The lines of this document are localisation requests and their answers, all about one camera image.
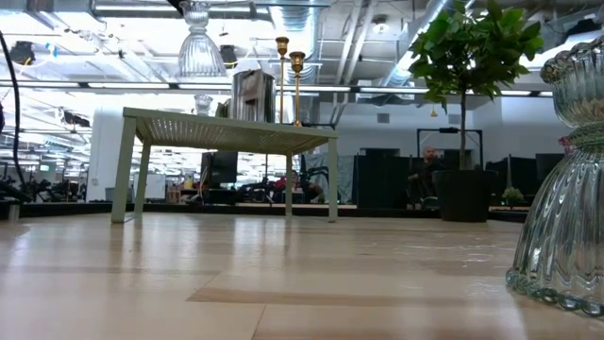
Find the black round ceiling fixture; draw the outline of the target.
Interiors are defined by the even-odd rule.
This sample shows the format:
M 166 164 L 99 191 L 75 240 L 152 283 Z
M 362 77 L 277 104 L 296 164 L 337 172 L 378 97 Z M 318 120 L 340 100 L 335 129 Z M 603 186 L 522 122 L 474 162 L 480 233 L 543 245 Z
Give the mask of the black round ceiling fixture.
M 234 45 L 221 45 L 219 52 L 223 60 L 223 64 L 227 69 L 233 69 L 237 66 L 238 58 Z

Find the black office partition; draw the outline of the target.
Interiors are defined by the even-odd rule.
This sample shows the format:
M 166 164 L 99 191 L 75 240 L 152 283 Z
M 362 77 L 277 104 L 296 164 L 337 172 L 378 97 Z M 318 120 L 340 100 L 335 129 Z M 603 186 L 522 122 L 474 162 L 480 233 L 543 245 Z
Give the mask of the black office partition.
M 354 185 L 360 209 L 406 209 L 410 159 L 389 149 L 369 149 L 355 157 Z

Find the tall brass candlestick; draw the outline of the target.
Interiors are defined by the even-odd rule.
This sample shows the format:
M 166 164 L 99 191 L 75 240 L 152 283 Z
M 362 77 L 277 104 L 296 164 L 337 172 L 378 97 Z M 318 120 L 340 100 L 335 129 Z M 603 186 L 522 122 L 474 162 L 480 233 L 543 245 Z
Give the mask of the tall brass candlestick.
M 279 123 L 284 122 L 284 83 L 285 83 L 285 57 L 288 51 L 289 39 L 287 37 L 277 37 L 277 52 L 279 54 L 279 71 L 280 71 L 280 83 L 279 83 Z

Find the small background potted plant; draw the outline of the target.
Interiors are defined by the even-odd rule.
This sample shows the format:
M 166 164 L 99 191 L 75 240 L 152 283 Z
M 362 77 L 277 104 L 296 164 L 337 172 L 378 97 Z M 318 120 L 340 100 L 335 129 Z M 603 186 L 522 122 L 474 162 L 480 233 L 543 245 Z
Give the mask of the small background potted plant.
M 504 190 L 501 198 L 503 203 L 511 209 L 524 203 L 524 195 L 519 189 L 512 186 L 509 186 Z

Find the green plant in black pot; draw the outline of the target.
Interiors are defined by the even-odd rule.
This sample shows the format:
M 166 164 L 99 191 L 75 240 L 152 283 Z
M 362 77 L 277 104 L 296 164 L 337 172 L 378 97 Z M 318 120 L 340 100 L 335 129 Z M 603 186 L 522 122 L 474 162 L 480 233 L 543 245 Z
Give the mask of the green plant in black pot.
M 450 96 L 460 99 L 459 165 L 432 173 L 444 221 L 488 219 L 496 173 L 466 166 L 467 98 L 478 94 L 494 100 L 502 85 L 509 87 L 527 75 L 529 69 L 521 59 L 533 60 L 543 47 L 541 27 L 539 22 L 530 23 L 523 9 L 502 8 L 495 0 L 487 0 L 484 14 L 470 13 L 457 3 L 436 15 L 412 43 L 409 71 L 425 81 L 425 98 L 443 109 Z

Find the person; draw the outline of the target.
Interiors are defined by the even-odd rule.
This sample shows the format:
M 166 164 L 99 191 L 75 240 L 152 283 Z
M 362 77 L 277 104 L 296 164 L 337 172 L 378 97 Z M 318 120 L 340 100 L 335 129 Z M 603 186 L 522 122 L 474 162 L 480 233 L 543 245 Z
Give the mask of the person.
M 420 169 L 408 176 L 410 200 L 414 209 L 422 209 L 426 198 L 436 197 L 432 175 L 434 172 L 442 170 L 445 170 L 445 166 L 437 157 L 436 149 L 426 146 L 423 149 L 423 162 Z
M 300 178 L 296 171 L 293 171 L 293 191 L 300 189 L 304 194 L 306 203 L 324 203 L 325 196 L 322 188 L 315 182 L 311 182 L 307 176 Z

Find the short brass candlestick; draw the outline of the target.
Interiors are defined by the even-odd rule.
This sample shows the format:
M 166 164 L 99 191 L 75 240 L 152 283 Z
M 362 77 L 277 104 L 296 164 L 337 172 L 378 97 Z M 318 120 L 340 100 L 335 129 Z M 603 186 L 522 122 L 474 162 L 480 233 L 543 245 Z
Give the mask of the short brass candlestick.
M 302 121 L 300 116 L 300 78 L 301 72 L 304 68 L 304 59 L 306 55 L 301 51 L 294 51 L 290 54 L 291 68 L 294 71 L 294 108 L 295 108 L 295 120 L 294 125 L 296 127 L 302 127 Z

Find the black metal frame stand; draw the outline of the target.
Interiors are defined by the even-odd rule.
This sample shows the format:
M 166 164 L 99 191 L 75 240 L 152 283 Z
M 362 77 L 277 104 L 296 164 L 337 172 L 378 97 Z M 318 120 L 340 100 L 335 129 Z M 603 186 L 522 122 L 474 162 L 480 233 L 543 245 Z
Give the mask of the black metal frame stand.
M 421 139 L 421 133 L 422 132 L 429 132 L 430 134 L 432 132 L 438 132 L 441 134 L 461 134 L 461 130 L 457 127 L 440 127 L 440 128 L 418 128 L 416 130 L 416 151 L 417 151 L 417 157 L 418 158 L 422 158 L 423 157 L 423 151 L 422 151 L 422 139 Z M 464 132 L 464 135 L 467 135 L 468 133 L 476 133 L 478 135 L 478 142 L 475 142 L 475 144 L 478 145 L 479 147 L 479 166 L 480 168 L 484 169 L 484 155 L 483 155 L 483 131 L 481 129 L 467 129 Z

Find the black background monitor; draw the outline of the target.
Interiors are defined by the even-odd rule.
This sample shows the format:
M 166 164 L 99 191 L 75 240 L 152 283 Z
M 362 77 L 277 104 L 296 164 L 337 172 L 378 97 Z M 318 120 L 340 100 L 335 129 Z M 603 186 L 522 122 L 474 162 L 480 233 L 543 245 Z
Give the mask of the black background monitor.
M 218 188 L 222 184 L 234 184 L 238 176 L 238 153 L 216 151 L 202 154 L 201 178 L 203 184 Z

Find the silver round ventilation duct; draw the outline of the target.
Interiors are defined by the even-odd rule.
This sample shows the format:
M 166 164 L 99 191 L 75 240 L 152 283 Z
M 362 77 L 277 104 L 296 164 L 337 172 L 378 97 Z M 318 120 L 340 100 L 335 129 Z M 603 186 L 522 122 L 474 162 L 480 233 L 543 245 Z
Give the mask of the silver round ventilation duct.
M 272 7 L 270 12 L 276 26 L 277 36 L 289 39 L 286 59 L 285 79 L 294 81 L 294 71 L 289 65 L 290 54 L 302 52 L 305 54 L 303 70 L 300 73 L 301 84 L 317 82 L 319 70 L 319 17 L 318 8 L 308 7 Z

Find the silver ribbed candle tin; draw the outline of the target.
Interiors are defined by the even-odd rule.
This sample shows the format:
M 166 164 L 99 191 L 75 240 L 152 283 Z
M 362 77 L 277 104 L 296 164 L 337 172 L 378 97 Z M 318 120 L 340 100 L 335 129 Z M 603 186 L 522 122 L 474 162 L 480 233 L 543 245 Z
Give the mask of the silver ribbed candle tin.
M 276 121 L 276 80 L 255 60 L 242 60 L 232 76 L 229 118 L 239 121 Z

